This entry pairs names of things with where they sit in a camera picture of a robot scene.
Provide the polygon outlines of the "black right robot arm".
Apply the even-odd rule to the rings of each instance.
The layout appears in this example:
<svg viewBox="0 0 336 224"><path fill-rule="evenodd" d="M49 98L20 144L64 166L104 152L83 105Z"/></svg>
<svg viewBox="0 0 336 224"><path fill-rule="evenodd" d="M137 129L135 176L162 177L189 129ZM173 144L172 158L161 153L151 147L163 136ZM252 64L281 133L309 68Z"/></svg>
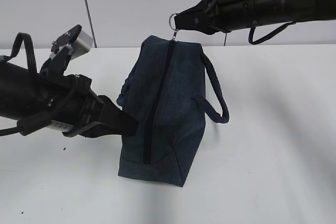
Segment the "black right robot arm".
<svg viewBox="0 0 336 224"><path fill-rule="evenodd" d="M201 0L178 13L175 27L207 35L260 26L335 19L335 0Z"/></svg>

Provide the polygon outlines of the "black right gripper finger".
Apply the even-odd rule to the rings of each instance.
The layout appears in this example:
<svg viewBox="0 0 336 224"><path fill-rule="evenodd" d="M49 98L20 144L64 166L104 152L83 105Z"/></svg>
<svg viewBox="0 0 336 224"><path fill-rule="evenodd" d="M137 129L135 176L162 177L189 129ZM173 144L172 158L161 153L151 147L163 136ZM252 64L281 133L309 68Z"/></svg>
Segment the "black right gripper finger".
<svg viewBox="0 0 336 224"><path fill-rule="evenodd" d="M177 15L174 17L175 27L179 30L199 31L206 35L223 32L213 23L214 19L207 15Z"/></svg>
<svg viewBox="0 0 336 224"><path fill-rule="evenodd" d="M177 14L177 22L215 22L218 20L218 0L201 0L195 6Z"/></svg>

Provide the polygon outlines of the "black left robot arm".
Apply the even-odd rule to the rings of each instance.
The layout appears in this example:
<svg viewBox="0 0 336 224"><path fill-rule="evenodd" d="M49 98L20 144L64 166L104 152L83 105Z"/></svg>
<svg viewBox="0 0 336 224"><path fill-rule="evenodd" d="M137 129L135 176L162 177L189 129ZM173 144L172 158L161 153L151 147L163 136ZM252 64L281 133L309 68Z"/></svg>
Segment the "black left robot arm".
<svg viewBox="0 0 336 224"><path fill-rule="evenodd" d="M16 121L15 127L1 130L1 136L27 136L48 127L65 137L136 133L136 119L107 96L96 95L90 78L45 73L37 77L35 86L27 69L9 62L1 64L1 116Z"/></svg>

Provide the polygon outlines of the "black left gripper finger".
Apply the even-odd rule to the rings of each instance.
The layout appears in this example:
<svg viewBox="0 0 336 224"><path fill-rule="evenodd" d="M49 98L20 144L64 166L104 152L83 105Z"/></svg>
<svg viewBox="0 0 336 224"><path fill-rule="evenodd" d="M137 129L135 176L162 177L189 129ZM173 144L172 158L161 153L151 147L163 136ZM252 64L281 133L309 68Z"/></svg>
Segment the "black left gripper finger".
<svg viewBox="0 0 336 224"><path fill-rule="evenodd" d="M105 135L133 136L138 128L138 121L126 113L103 115L103 118L90 123L80 136L97 138Z"/></svg>
<svg viewBox="0 0 336 224"><path fill-rule="evenodd" d="M105 95L99 95L103 102L101 109L102 119L121 119L122 111Z"/></svg>

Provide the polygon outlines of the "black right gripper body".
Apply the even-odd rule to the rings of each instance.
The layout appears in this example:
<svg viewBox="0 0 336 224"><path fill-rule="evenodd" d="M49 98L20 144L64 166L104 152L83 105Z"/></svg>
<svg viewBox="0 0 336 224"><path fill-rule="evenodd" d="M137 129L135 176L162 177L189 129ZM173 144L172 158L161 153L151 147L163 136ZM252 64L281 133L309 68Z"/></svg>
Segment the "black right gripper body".
<svg viewBox="0 0 336 224"><path fill-rule="evenodd" d="M255 0L207 0L207 33L256 27Z"/></svg>

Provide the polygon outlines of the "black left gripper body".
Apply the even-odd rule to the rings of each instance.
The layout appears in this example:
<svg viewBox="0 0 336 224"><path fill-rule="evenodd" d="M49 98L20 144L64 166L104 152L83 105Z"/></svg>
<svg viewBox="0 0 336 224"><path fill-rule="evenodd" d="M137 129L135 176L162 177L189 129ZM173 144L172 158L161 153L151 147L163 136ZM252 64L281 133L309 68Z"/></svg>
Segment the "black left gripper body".
<svg viewBox="0 0 336 224"><path fill-rule="evenodd" d="M39 112L39 128L53 127L65 137L105 135L102 114L105 97L91 89L92 80L83 75L41 75L41 93L46 106Z"/></svg>

